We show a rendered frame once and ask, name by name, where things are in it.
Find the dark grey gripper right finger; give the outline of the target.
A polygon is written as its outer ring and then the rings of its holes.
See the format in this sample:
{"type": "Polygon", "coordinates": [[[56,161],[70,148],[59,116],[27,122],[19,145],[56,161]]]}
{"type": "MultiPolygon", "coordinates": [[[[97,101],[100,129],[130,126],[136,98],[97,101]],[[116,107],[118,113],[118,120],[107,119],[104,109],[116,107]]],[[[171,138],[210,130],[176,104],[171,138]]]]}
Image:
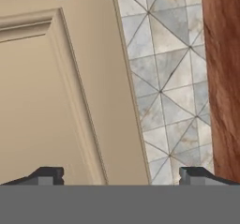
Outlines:
{"type": "Polygon", "coordinates": [[[215,176],[204,167],[181,167],[179,184],[184,186],[240,186],[240,183],[215,176]]]}

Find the beige panelled cabinet door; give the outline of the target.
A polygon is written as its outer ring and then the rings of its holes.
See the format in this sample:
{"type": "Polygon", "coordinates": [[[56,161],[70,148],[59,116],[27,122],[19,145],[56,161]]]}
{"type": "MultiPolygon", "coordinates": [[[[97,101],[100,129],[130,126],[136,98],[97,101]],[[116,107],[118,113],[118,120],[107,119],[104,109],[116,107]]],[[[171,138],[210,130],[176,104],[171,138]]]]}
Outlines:
{"type": "Polygon", "coordinates": [[[147,185],[117,0],[0,0],[0,184],[147,185]]]}

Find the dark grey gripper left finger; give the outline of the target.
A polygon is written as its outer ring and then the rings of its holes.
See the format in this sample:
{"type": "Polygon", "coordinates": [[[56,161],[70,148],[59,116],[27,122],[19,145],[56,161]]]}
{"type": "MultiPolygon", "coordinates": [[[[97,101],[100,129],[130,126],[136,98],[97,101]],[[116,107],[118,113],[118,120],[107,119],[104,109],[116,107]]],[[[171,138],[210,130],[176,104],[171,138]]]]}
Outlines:
{"type": "Polygon", "coordinates": [[[63,186],[63,167],[39,167],[28,176],[4,183],[4,186],[63,186]]]}

